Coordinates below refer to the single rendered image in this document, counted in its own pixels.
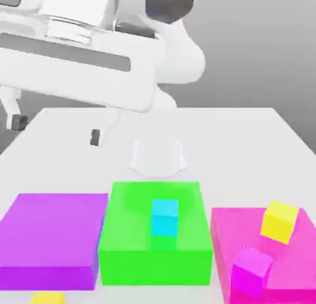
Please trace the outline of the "small magenta cube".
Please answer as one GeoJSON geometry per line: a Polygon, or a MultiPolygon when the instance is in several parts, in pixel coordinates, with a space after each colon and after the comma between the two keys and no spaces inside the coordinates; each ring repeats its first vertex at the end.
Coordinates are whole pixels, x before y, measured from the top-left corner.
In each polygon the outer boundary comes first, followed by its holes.
{"type": "Polygon", "coordinates": [[[232,265],[231,289],[259,299],[266,288],[272,264],[270,255],[245,245],[232,265]]]}

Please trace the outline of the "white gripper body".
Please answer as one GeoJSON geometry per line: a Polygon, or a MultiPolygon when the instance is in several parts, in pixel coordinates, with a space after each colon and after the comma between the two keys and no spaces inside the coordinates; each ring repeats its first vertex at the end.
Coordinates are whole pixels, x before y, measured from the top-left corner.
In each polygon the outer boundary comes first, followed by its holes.
{"type": "Polygon", "coordinates": [[[0,25],[0,86],[143,112],[153,102],[157,38],[94,32],[83,45],[46,38],[44,28],[0,25]]]}

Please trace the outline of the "large green box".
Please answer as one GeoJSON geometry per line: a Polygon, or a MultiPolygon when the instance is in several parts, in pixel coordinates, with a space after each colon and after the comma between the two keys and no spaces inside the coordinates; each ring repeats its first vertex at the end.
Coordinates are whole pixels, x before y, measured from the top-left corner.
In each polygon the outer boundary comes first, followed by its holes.
{"type": "Polygon", "coordinates": [[[213,248],[199,182],[114,182],[99,244],[103,285],[209,285],[213,248]],[[151,233],[152,203],[178,201],[178,235],[151,233]]]}

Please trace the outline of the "large purple box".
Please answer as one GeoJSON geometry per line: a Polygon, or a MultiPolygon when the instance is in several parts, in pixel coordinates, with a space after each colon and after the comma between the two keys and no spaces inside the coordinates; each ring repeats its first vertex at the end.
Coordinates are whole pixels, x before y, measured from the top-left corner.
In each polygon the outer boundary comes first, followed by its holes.
{"type": "Polygon", "coordinates": [[[94,290],[106,193],[23,193],[0,221],[0,290],[94,290]]]}

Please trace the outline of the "small cyan cube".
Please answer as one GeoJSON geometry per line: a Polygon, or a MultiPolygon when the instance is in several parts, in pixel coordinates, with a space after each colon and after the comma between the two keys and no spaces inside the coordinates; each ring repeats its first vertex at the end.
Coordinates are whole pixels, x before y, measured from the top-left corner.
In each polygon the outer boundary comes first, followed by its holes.
{"type": "Polygon", "coordinates": [[[161,237],[177,237],[178,217],[178,200],[153,199],[151,208],[151,234],[161,237]]]}

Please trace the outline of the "small yellow cube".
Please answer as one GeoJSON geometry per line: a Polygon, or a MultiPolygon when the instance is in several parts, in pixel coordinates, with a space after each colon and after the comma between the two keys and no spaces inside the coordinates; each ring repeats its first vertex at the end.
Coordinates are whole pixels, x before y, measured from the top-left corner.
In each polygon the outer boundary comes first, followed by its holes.
{"type": "Polygon", "coordinates": [[[299,208],[272,200],[264,212],[260,234],[285,245],[289,244],[299,208]]]}
{"type": "Polygon", "coordinates": [[[65,304],[65,295],[61,292],[35,292],[30,304],[65,304]]]}

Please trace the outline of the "large pink box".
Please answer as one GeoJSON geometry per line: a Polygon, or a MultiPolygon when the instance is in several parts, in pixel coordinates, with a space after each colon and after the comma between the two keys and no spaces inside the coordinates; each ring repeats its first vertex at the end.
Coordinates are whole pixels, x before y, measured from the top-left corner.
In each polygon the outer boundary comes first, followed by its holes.
{"type": "Polygon", "coordinates": [[[210,232],[224,304],[316,304],[316,227],[300,209],[289,244],[260,235],[265,208],[212,208],[210,232]],[[240,249],[253,247],[273,258],[259,299],[231,289],[240,249]]]}

